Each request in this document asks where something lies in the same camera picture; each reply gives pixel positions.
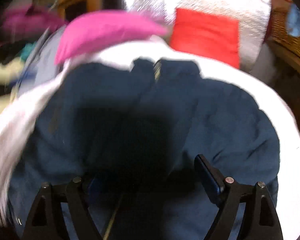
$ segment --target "red fabric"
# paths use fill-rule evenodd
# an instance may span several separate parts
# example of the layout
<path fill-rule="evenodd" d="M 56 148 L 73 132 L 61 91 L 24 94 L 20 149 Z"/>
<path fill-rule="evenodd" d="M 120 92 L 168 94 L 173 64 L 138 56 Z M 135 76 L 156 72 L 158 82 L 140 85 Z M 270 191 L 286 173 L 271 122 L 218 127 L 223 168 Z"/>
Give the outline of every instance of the red fabric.
<path fill-rule="evenodd" d="M 170 46 L 239 68 L 239 21 L 177 8 Z"/>

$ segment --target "blue jacket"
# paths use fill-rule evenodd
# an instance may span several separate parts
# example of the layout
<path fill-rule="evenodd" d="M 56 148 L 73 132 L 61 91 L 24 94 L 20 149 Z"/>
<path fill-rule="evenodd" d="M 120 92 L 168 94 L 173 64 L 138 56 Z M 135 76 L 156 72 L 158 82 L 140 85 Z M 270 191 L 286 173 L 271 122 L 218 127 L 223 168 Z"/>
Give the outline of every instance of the blue jacket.
<path fill-rule="evenodd" d="M 193 171 L 197 154 L 225 176 L 264 181 L 276 202 L 279 140 L 242 89 L 202 79 L 191 61 L 135 60 L 131 72 L 99 63 L 73 70 L 38 117 L 9 189 L 22 233 L 44 181 L 90 173 L 90 213 L 104 233 L 125 192 L 109 240 L 204 238 L 218 211 Z M 230 239 L 238 233 L 240 208 Z M 69 213 L 64 215 L 71 239 Z"/>

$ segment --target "metal rivet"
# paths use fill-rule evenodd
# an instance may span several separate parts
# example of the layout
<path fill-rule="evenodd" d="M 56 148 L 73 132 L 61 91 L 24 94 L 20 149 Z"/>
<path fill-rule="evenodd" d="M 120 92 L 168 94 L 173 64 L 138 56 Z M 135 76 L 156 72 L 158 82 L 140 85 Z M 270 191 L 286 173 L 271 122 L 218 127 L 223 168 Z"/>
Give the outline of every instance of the metal rivet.
<path fill-rule="evenodd" d="M 228 183 L 234 183 L 234 179 L 233 178 L 231 178 L 231 177 L 226 177 L 226 182 L 228 182 Z"/>
<path fill-rule="evenodd" d="M 18 224 L 22 226 L 20 218 L 17 217 L 16 219 L 17 219 Z"/>
<path fill-rule="evenodd" d="M 74 183 L 79 183 L 81 181 L 81 177 L 75 177 L 72 181 Z"/>
<path fill-rule="evenodd" d="M 266 184 L 262 181 L 259 181 L 258 186 L 261 187 L 261 188 L 264 188 L 266 186 Z"/>
<path fill-rule="evenodd" d="M 47 187 L 49 187 L 49 183 L 48 182 L 43 182 L 43 183 L 41 183 L 41 187 L 42 188 L 47 188 Z"/>

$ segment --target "clothing pile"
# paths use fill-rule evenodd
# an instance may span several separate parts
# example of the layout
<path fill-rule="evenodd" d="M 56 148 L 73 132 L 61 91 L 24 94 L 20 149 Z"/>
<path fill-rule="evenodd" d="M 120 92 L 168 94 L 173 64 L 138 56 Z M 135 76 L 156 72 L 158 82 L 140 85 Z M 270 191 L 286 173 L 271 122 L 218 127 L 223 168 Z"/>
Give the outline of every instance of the clothing pile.
<path fill-rule="evenodd" d="M 101 234 L 122 203 L 109 240 L 203 238 L 218 209 L 194 173 L 198 154 L 239 183 L 264 181 L 282 210 L 279 173 L 288 174 L 290 145 L 300 145 L 286 105 L 221 59 L 173 50 L 159 37 L 166 32 L 118 10 L 42 34 L 16 82 L 16 99 L 0 114 L 0 224 L 21 236 L 43 182 L 89 176 L 89 212 Z"/>
<path fill-rule="evenodd" d="M 252 70 L 258 57 L 271 12 L 271 0 L 122 0 L 122 3 L 128 11 L 151 17 L 171 29 L 173 26 L 181 44 L 176 46 L 176 41 L 171 41 L 172 48 L 211 58 L 223 51 L 225 55 L 219 55 L 218 60 L 246 72 Z M 184 17 L 178 9 L 193 13 Z M 201 19 L 195 12 L 200 12 Z M 176 28 L 177 24 L 183 25 L 183 30 Z"/>

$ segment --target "pink fabric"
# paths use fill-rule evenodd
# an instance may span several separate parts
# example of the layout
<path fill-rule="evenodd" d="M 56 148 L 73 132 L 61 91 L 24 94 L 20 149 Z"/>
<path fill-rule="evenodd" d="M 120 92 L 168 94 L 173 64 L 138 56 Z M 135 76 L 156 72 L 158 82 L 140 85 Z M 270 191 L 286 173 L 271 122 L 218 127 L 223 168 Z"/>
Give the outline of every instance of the pink fabric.
<path fill-rule="evenodd" d="M 159 24 L 135 13 L 121 10 L 87 13 L 67 26 L 61 37 L 55 64 L 124 41 L 144 40 L 153 34 L 162 36 L 166 32 Z"/>

